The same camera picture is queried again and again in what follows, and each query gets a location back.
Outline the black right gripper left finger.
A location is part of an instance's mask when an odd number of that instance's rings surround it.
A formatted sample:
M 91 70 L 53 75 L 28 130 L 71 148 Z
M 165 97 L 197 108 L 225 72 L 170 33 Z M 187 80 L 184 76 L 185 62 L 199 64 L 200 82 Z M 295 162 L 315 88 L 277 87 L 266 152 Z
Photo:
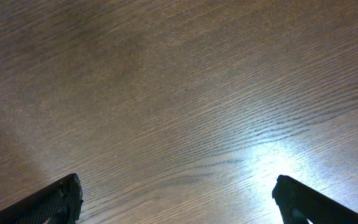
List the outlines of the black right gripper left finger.
M 0 211 L 4 223 L 65 223 L 79 220 L 83 192 L 76 173 L 42 188 Z

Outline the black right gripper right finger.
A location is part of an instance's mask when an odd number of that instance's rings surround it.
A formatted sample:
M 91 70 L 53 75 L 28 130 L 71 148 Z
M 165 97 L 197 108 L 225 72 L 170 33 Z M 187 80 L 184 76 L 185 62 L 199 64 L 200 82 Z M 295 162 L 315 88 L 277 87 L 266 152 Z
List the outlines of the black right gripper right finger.
M 358 224 L 358 213 L 288 175 L 279 175 L 272 190 L 284 224 Z

